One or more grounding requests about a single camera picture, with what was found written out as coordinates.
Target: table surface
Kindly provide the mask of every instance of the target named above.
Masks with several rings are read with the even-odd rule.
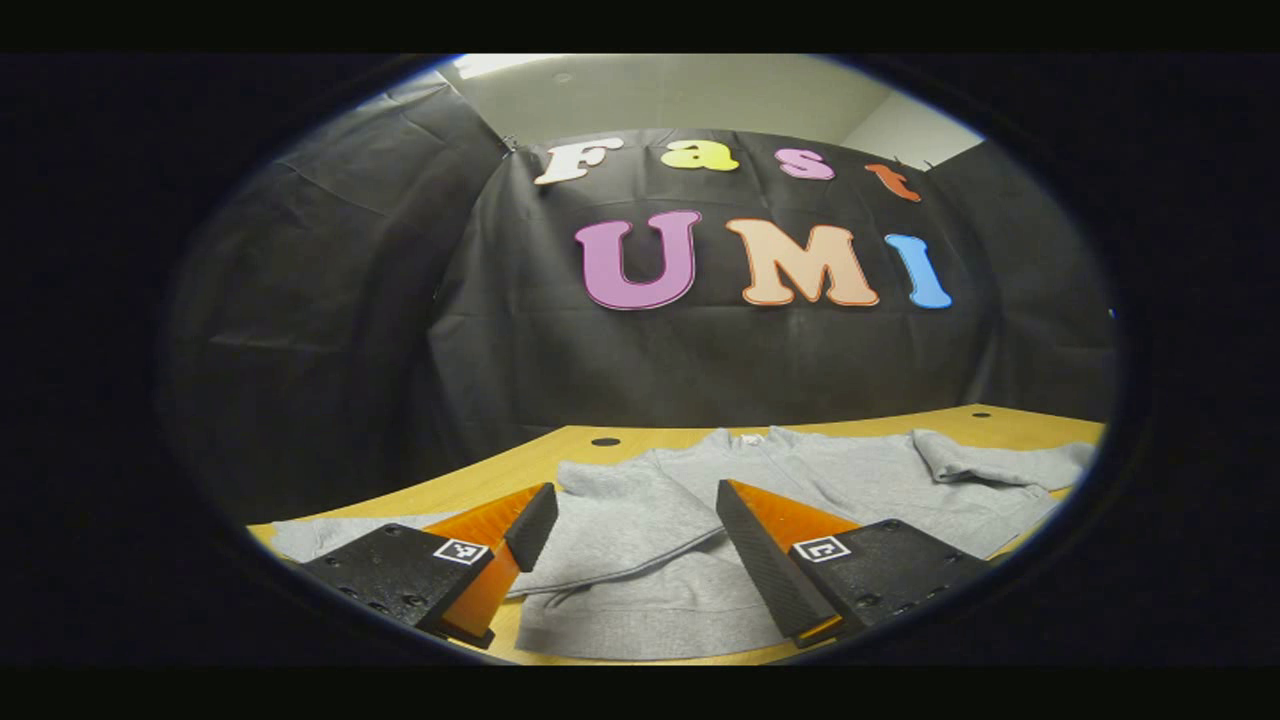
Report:
[[[1103,425],[1100,423],[1009,410],[991,405],[965,405],[892,418],[786,427],[800,432],[837,437],[891,436],[906,433],[916,428],[928,428],[950,437],[960,445],[1001,447],[1006,450],[1041,450],[1070,442],[1098,443],[1103,432]],[[467,510],[530,486],[548,482],[556,483],[557,468],[562,461],[611,465],[628,460],[655,447],[691,447],[707,437],[708,432],[710,432],[709,428],[599,428],[570,425],[421,484],[347,507],[294,519],[385,518]],[[745,433],[764,434],[768,432],[768,428],[730,428],[730,432],[735,436]],[[616,438],[621,442],[611,446],[591,445],[593,439],[605,437]],[[556,489],[561,489],[558,483],[556,483]],[[1061,500],[1068,492],[1059,491],[1052,495]],[[1007,552],[1018,547],[1034,534],[1037,529],[1032,529],[1023,537],[1010,542],[1000,552]],[[271,524],[251,525],[248,530],[270,548],[270,539],[275,534],[275,528]],[[520,628],[520,605],[521,600],[513,598],[506,601],[498,610],[490,624],[497,637],[489,650],[484,651],[486,655],[522,665],[758,665],[804,652],[787,642],[750,652],[658,662],[611,662],[539,655],[515,648]],[[461,647],[472,652],[480,652],[471,646]]]

